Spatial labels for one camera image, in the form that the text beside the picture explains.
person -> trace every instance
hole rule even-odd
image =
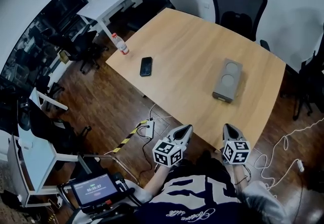
[[[260,182],[248,185],[243,166],[231,176],[216,159],[203,152],[196,165],[159,166],[144,187],[147,201],[134,213],[137,223],[290,223],[282,205]]]

power strip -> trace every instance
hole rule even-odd
[[[152,139],[154,135],[154,121],[147,121],[146,122],[146,134],[147,138]]]

gray device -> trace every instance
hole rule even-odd
[[[231,103],[234,100],[242,64],[230,59],[225,59],[222,71],[218,78],[213,97]]]

white desk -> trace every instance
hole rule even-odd
[[[77,12],[77,14],[81,16],[86,24],[89,24],[87,18],[96,20],[111,39],[111,32],[108,30],[102,19],[124,1],[125,0],[91,0],[79,12]]]
[[[29,97],[37,106],[41,107],[39,98],[67,110],[67,106],[33,89]],[[18,125],[19,144],[22,149],[24,162],[28,171],[30,181],[36,193],[47,192],[44,183],[49,176],[56,161],[77,162],[77,156],[56,153],[54,146],[47,140],[34,136],[31,130],[25,131]]]

wooden table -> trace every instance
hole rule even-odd
[[[163,110],[213,147],[223,147],[223,125],[238,127],[253,148],[281,85],[285,63],[220,25],[165,9],[128,41],[129,54],[115,52],[107,64]],[[139,75],[141,59],[152,57],[152,75]],[[212,97],[225,58],[243,64],[236,98]]]

